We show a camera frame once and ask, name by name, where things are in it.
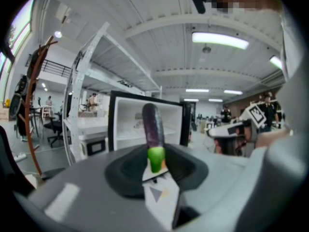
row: black fisheye border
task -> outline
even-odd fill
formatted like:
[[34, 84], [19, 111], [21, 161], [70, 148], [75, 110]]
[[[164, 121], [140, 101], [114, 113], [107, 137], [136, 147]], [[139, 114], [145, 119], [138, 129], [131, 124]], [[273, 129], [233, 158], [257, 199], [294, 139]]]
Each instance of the black fisheye border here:
[[[0, 0], [1, 8], [1, 30], [0, 40], [3, 41], [6, 32], [8, 31], [13, 19], [28, 0]], [[307, 19], [308, 14], [308, 0], [282, 0], [289, 8], [290, 13], [294, 16], [296, 23], [299, 26], [299, 31], [305, 39], [307, 48], [309, 49], [309, 23]], [[295, 195], [294, 199], [281, 215], [281, 217], [269, 228], [269, 231], [278, 229], [289, 229], [292, 226], [294, 231], [303, 230], [307, 225], [308, 207], [308, 177]], [[1, 227], [2, 229], [28, 229], [31, 231], [40, 231], [38, 226], [31, 220], [31, 218], [22, 209], [19, 202], [14, 197], [12, 190], [9, 189], [3, 175], [2, 166], [0, 166], [0, 199], [2, 203]]]

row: ceiling light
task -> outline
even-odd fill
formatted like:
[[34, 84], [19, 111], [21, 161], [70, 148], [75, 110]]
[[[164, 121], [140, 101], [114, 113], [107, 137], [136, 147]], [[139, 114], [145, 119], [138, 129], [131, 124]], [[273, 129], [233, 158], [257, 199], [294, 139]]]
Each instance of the ceiling light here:
[[209, 102], [223, 102], [221, 99], [209, 99]]
[[61, 38], [62, 37], [62, 33], [60, 31], [56, 31], [55, 32], [55, 36], [56, 36], [56, 38]]
[[278, 57], [273, 56], [269, 61], [282, 70], [282, 62]]
[[198, 102], [198, 99], [184, 99], [185, 102]]
[[186, 92], [209, 92], [209, 89], [191, 89], [191, 88], [187, 88], [185, 91]]
[[224, 90], [226, 94], [235, 94], [235, 95], [242, 95], [241, 91], [234, 91], [234, 90]]
[[195, 43], [212, 43], [212, 44], [223, 44], [240, 49], [247, 49], [249, 42], [236, 37], [218, 34], [218, 33], [203, 33], [195, 32], [192, 34], [192, 41]]

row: brown wooden pole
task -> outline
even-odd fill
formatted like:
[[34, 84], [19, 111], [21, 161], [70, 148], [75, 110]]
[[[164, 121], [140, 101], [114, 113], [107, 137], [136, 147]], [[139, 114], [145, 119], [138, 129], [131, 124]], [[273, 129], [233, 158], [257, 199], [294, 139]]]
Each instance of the brown wooden pole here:
[[30, 129], [29, 129], [29, 113], [30, 113], [30, 97], [31, 97], [31, 91], [32, 91], [32, 86], [35, 82], [35, 74], [36, 71], [39, 67], [39, 64], [41, 63], [41, 61], [43, 60], [43, 56], [45, 55], [46, 51], [48, 50], [48, 47], [51, 43], [51, 41], [53, 40], [53, 36], [51, 36], [46, 45], [43, 47], [43, 49], [41, 48], [41, 46], [39, 46], [39, 57], [37, 59], [37, 61], [34, 64], [33, 67], [33, 72], [29, 81], [29, 85], [28, 85], [28, 90], [27, 90], [27, 96], [26, 96], [26, 106], [25, 106], [25, 124], [26, 124], [26, 134], [27, 134], [27, 139], [28, 139], [28, 145], [29, 145], [29, 149], [30, 149], [30, 153], [34, 162], [34, 165], [39, 173], [39, 175], [42, 175], [38, 160], [35, 156], [34, 151], [38, 148], [38, 147], [33, 147], [33, 143], [32, 143], [32, 138], [31, 138], [31, 133], [30, 133]]

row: white shelf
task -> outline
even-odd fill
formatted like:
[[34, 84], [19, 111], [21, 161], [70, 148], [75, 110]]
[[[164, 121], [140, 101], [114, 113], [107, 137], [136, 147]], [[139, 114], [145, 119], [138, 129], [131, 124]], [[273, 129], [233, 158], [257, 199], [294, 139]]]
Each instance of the white shelf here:
[[[175, 134], [176, 130], [170, 129], [170, 128], [164, 128], [164, 135], [171, 135]], [[140, 129], [132, 129], [132, 130], [126, 130], [126, 131], [120, 131], [117, 133], [117, 140], [133, 140], [133, 139], [140, 139], [145, 137], [145, 131], [144, 128]]]
[[[71, 130], [70, 118], [65, 119], [64, 123]], [[79, 117], [77, 123], [79, 136], [105, 133], [108, 129], [108, 120], [106, 117]]]

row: black railing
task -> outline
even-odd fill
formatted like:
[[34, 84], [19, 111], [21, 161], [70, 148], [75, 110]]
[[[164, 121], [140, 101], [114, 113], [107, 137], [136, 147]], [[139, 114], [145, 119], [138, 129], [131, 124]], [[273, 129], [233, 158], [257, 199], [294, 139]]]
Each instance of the black railing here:
[[[31, 54], [29, 54], [29, 58], [27, 60], [26, 67], [29, 66], [30, 59], [31, 59]], [[69, 77], [69, 74], [71, 72], [71, 68], [64, 66], [62, 64], [58, 64], [58, 63], [55, 63], [55, 62], [52, 62], [52, 61], [45, 59], [43, 61], [43, 64], [42, 64], [41, 71], [48, 72], [48, 73], [54, 74], [54, 75], [60, 75], [60, 76], [63, 76], [63, 77]]]

